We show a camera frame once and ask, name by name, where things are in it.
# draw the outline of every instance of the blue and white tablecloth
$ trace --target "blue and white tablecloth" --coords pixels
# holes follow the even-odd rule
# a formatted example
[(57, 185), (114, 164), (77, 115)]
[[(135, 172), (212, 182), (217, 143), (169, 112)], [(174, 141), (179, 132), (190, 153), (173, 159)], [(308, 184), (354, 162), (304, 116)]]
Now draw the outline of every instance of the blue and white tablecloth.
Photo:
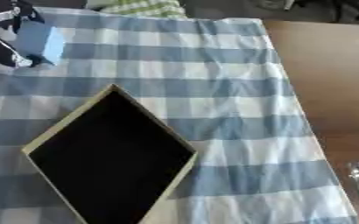
[(146, 223), (355, 223), (260, 20), (40, 10), (67, 46), (0, 67), (0, 224), (77, 223), (20, 149), (110, 82), (201, 154)]

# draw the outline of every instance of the box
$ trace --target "box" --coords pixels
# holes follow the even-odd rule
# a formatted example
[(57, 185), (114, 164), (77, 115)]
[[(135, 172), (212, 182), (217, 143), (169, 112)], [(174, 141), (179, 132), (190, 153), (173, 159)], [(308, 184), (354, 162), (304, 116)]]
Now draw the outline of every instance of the box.
[(115, 85), (23, 148), (87, 224), (146, 219), (191, 169), (196, 152)]

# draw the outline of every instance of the box rim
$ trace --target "box rim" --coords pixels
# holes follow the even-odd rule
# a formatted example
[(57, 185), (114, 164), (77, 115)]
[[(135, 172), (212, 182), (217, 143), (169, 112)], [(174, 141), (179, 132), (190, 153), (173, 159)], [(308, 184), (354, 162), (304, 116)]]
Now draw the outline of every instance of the box rim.
[(157, 206), (157, 204), (163, 201), (170, 193), (173, 192), (174, 188), (180, 183), (180, 181), (189, 173), (192, 169), (198, 152), (190, 145), (190, 143), (185, 140), (182, 136), (176, 133), (171, 127), (163, 123), (159, 118), (157, 118), (151, 111), (145, 108), (141, 103), (139, 103), (136, 99), (134, 99), (130, 94), (128, 94), (125, 90), (121, 89), (116, 84), (112, 83), (105, 87), (103, 90), (95, 94), (94, 96), (87, 99), (80, 107), (76, 110), (72, 111), (69, 115), (65, 116), (63, 119), (55, 123), (52, 127), (50, 127), (47, 131), (40, 134), (34, 140), (32, 140), (29, 144), (22, 148), (23, 154), (27, 157), (28, 161), (37, 169), (40, 175), (44, 178), (44, 180), (49, 184), (49, 186), (60, 196), (60, 198), (65, 202), (65, 204), (71, 209), (71, 211), (76, 215), (77, 219), (79, 219), (83, 224), (88, 223), (84, 217), (72, 206), (69, 200), (60, 192), (59, 189), (55, 186), (55, 184), (43, 173), (43, 171), (35, 164), (35, 162), (30, 157), (30, 154), (35, 151), (40, 145), (44, 144), (48, 139), (55, 136), (58, 132), (66, 128), (67, 125), (72, 123), (79, 116), (86, 113), (89, 109), (94, 107), (97, 102), (101, 99), (109, 95), (110, 93), (117, 91), (120, 95), (126, 98), (129, 102), (131, 102), (134, 106), (141, 110), (143, 114), (148, 116), (148, 118), (152, 119), (158, 126), (163, 128), (170, 136), (174, 137), (177, 141), (179, 141), (182, 146), (188, 151), (192, 152), (193, 155), (187, 160), (187, 162), (182, 166), (182, 168), (178, 171), (177, 175), (175, 175), (174, 179), (170, 182), (167, 188), (159, 195), (159, 197), (155, 200), (150, 209), (144, 214), (143, 218), (140, 219), (138, 223), (143, 223), (148, 217), (151, 215), (151, 212)]

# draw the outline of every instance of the wooden table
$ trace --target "wooden table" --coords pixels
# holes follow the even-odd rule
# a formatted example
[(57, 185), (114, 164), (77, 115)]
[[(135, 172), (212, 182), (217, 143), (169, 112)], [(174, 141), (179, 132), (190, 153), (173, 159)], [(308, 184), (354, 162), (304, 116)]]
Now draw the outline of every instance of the wooden table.
[(299, 101), (359, 216), (359, 25), (265, 21)]

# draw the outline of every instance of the blue cube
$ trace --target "blue cube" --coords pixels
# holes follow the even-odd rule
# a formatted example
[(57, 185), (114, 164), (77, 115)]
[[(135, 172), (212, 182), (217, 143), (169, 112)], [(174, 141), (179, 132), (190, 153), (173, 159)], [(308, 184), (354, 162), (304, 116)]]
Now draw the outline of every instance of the blue cube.
[(24, 56), (33, 54), (44, 62), (58, 65), (65, 47), (65, 39), (53, 26), (25, 20), (18, 30), (15, 48)]

